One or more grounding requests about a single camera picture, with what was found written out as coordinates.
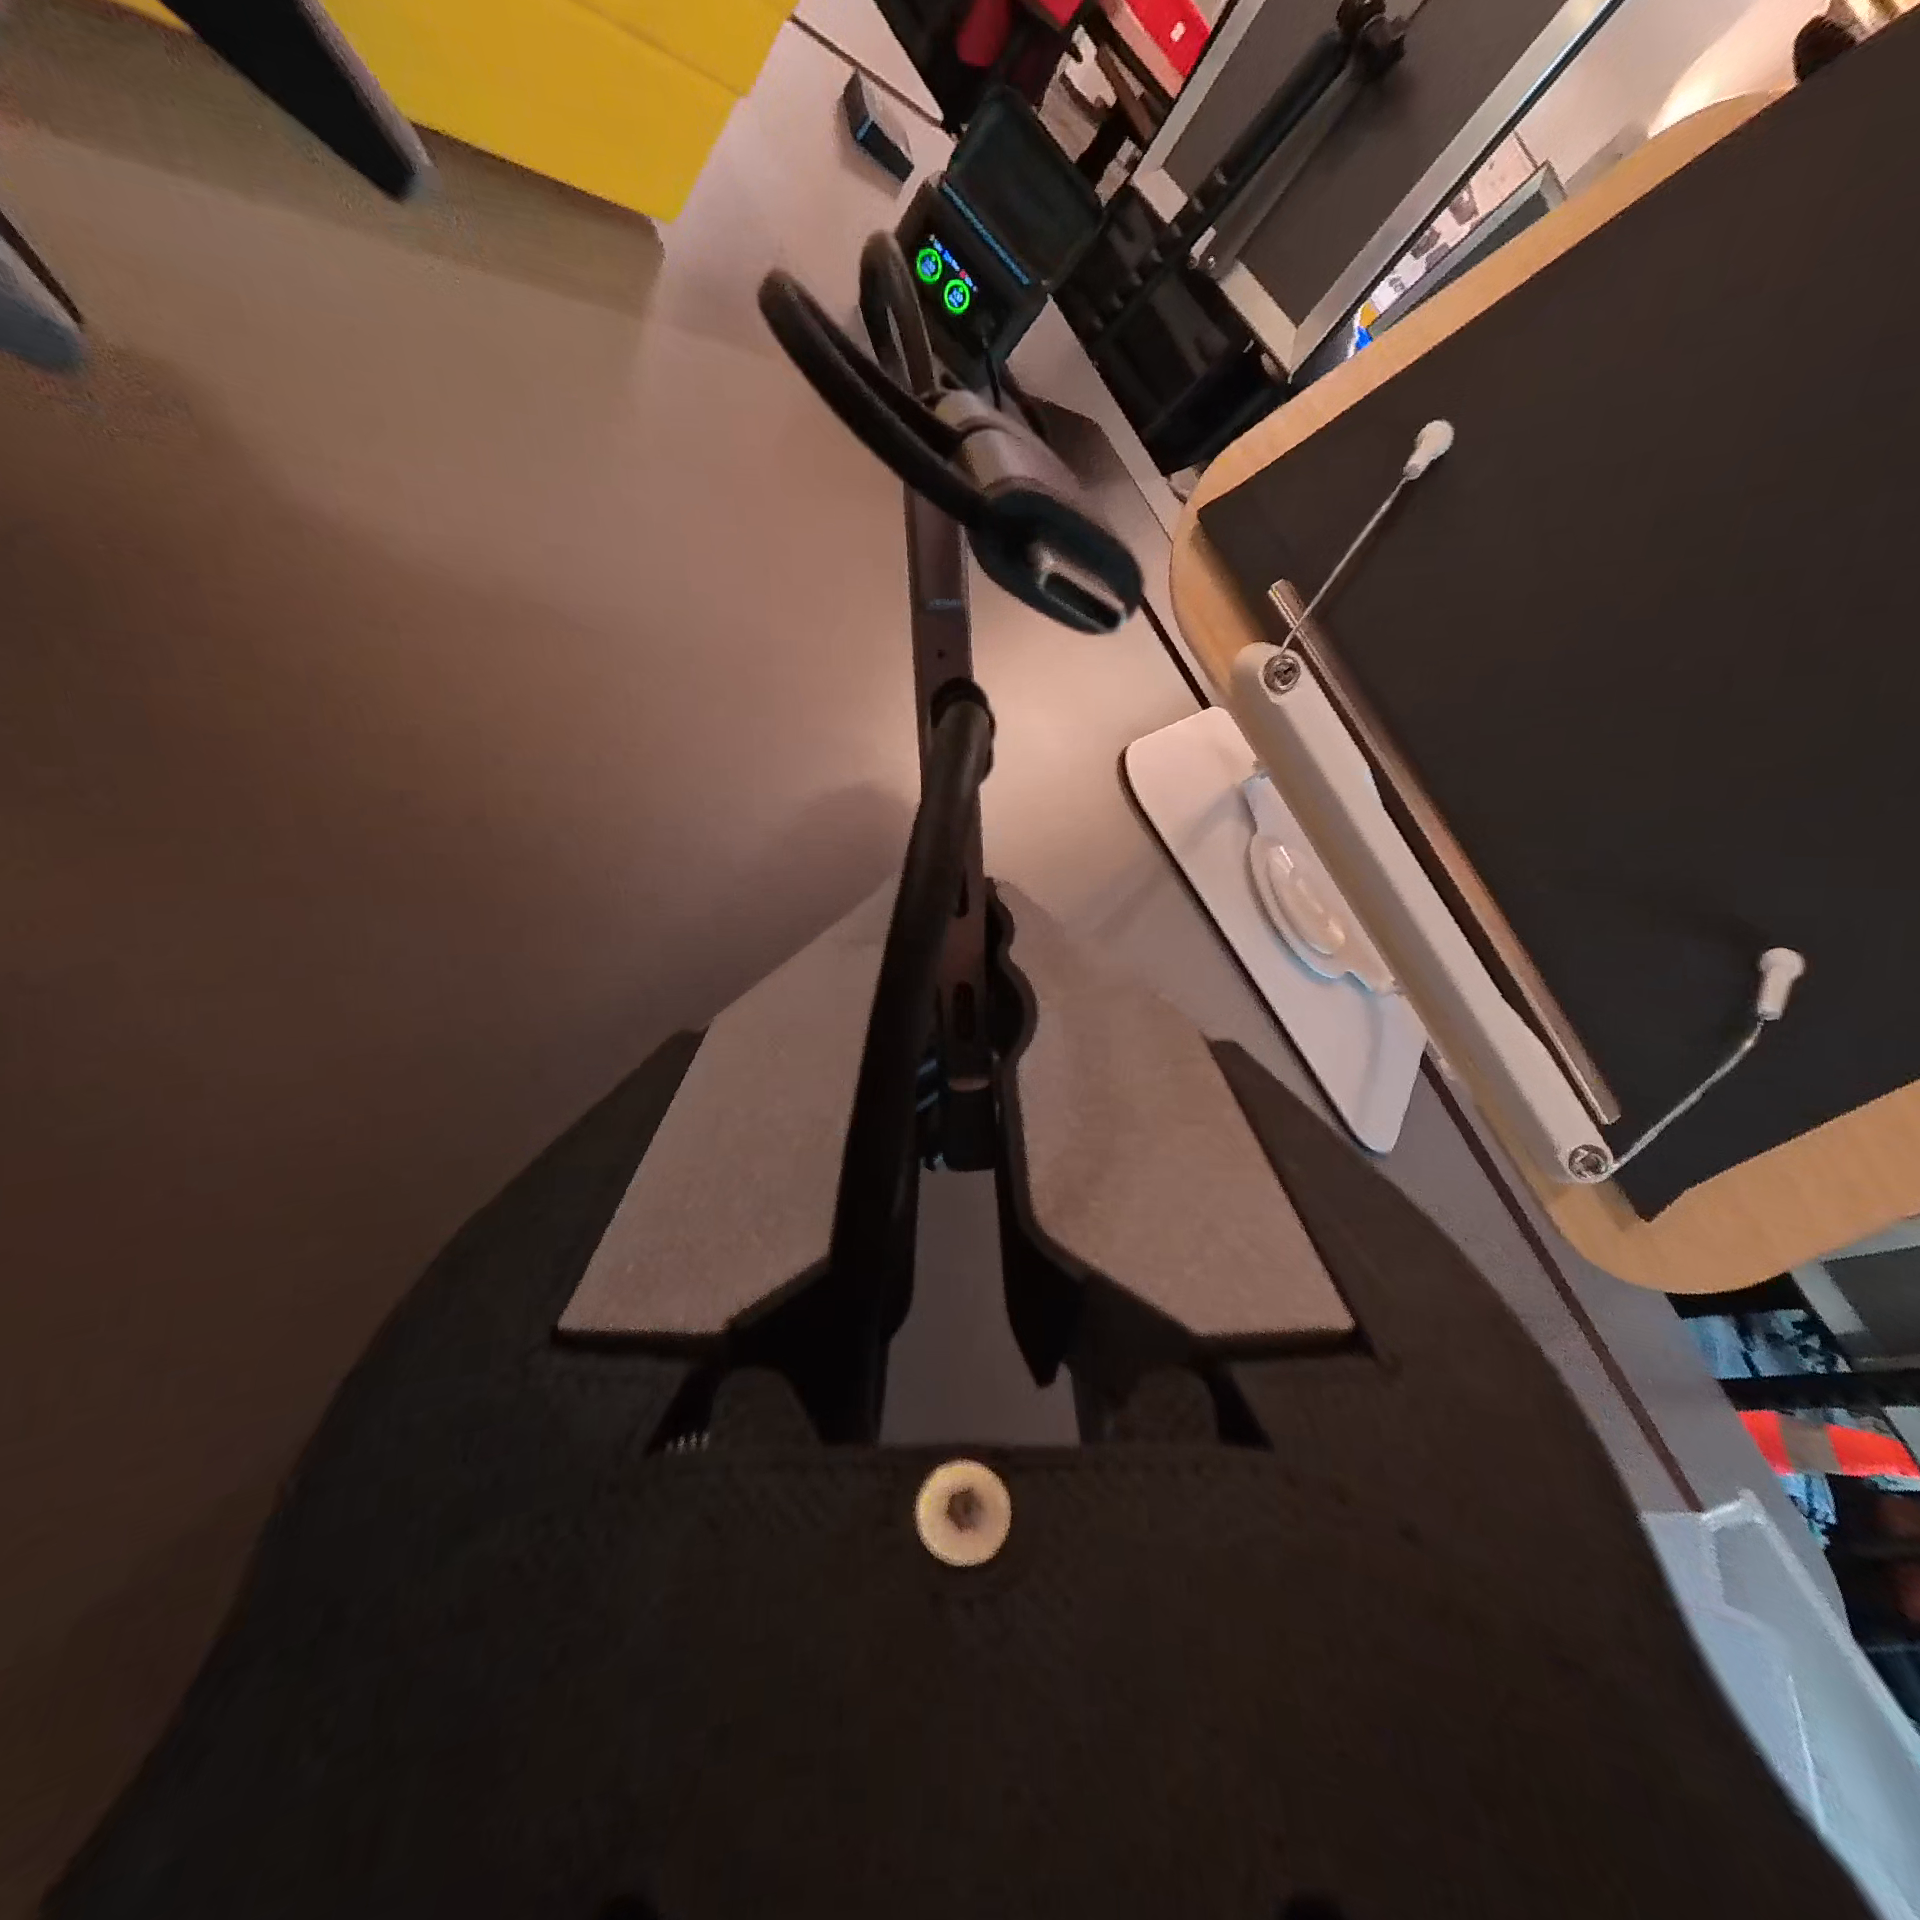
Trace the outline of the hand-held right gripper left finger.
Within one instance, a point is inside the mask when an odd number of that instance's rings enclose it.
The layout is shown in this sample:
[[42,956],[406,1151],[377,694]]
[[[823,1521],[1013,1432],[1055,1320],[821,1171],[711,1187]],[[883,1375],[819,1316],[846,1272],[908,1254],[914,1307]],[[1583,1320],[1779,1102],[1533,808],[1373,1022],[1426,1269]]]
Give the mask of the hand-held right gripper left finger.
[[559,1311],[574,1347],[765,1365],[814,1419],[875,1419],[905,1293],[905,1150],[841,1277],[831,1222],[891,886],[746,990],[700,1036]]

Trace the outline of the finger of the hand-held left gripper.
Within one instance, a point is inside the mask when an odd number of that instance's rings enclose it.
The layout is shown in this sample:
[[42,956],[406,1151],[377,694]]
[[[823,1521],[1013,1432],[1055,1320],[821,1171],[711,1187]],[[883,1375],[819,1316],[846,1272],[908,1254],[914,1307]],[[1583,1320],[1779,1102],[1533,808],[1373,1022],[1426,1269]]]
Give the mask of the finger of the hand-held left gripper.
[[2,217],[2,353],[42,371],[77,371],[85,320],[71,294]]
[[193,35],[391,200],[430,158],[413,123],[315,1],[164,1]]

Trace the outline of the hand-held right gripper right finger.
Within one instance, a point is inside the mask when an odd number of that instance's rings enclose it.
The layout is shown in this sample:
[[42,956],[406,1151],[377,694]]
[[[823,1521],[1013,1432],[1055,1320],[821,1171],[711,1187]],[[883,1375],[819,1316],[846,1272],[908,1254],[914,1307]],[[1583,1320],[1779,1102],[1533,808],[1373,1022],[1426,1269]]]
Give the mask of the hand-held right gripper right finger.
[[989,983],[1001,1292],[1029,1374],[1127,1397],[1158,1369],[1351,1347],[1210,1036],[1009,883]]

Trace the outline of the yellow plastic bin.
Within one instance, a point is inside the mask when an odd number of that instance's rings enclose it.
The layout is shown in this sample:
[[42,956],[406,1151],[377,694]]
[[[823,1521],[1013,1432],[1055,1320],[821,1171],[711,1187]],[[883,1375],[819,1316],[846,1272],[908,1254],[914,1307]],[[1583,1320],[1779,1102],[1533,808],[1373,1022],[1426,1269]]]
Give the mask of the yellow plastic bin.
[[677,219],[790,1],[325,1],[420,128]]

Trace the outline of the white board ledge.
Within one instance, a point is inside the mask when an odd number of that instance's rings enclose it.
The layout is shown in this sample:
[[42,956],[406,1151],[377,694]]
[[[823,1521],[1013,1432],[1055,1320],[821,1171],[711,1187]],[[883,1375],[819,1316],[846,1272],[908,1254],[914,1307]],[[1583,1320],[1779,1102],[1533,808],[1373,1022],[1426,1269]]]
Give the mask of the white board ledge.
[[1249,646],[1233,663],[1230,709],[1442,1065],[1499,1137],[1549,1184],[1610,1182],[1615,1158],[1601,1121],[1393,820],[1330,668],[1300,638]]

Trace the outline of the white stand base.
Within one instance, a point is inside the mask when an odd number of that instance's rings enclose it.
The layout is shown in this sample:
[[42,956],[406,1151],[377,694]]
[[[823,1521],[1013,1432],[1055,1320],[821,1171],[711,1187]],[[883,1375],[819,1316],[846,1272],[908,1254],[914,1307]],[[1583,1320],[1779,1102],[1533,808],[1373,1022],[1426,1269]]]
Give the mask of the white stand base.
[[1121,771],[1325,1103],[1359,1148],[1396,1150],[1423,1023],[1233,715],[1140,736]]

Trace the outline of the small black device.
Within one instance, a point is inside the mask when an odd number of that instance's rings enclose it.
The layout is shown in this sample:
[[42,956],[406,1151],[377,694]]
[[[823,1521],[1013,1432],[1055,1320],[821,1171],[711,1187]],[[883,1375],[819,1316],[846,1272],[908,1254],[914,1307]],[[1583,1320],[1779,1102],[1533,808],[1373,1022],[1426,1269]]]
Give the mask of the small black device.
[[917,174],[905,128],[895,121],[889,96],[860,69],[849,73],[838,111],[855,153],[903,184]]

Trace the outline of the black board with wooden rim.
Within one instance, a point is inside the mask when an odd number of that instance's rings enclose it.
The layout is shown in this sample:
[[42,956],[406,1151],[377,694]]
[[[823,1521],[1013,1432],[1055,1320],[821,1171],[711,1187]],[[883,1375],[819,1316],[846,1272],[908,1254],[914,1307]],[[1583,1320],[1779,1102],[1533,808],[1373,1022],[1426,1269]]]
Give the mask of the black board with wooden rim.
[[1915,6],[1817,80],[1700,108],[1476,261],[1204,470],[1181,632],[1230,704],[1305,628],[1393,820],[1622,1148],[1499,1137],[1573,1253],[1758,1286],[1915,1217]]

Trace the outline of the black charging case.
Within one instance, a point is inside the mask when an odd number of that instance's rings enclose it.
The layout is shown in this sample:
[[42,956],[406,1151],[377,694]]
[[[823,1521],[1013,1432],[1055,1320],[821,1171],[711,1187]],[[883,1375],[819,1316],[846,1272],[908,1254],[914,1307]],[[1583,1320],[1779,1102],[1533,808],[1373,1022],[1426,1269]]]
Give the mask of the black charging case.
[[1004,367],[1100,219],[1097,192],[1035,110],[993,89],[895,228],[930,347],[959,383]]

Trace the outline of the pale plastic box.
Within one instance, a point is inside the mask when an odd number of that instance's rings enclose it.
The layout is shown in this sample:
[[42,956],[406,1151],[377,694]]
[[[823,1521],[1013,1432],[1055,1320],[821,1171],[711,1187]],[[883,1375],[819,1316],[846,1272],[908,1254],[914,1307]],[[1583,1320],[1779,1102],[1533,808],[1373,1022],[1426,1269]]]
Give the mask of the pale plastic box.
[[1877,1916],[1917,1916],[1917,1736],[1843,1613],[1742,1495],[1647,1544],[1749,1741]]

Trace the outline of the grey panel with silver frame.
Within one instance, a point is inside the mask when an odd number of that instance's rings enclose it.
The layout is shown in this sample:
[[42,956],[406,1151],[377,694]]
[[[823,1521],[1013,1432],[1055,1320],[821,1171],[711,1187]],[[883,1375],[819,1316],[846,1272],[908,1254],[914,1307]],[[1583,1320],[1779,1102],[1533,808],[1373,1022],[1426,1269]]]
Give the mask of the grey panel with silver frame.
[[[1334,4],[1234,4],[1212,35],[1135,187],[1163,217],[1253,125]],[[1257,177],[1204,217],[1190,262],[1284,375],[1373,293],[1619,1],[1388,4],[1405,28],[1381,80],[1341,80]]]

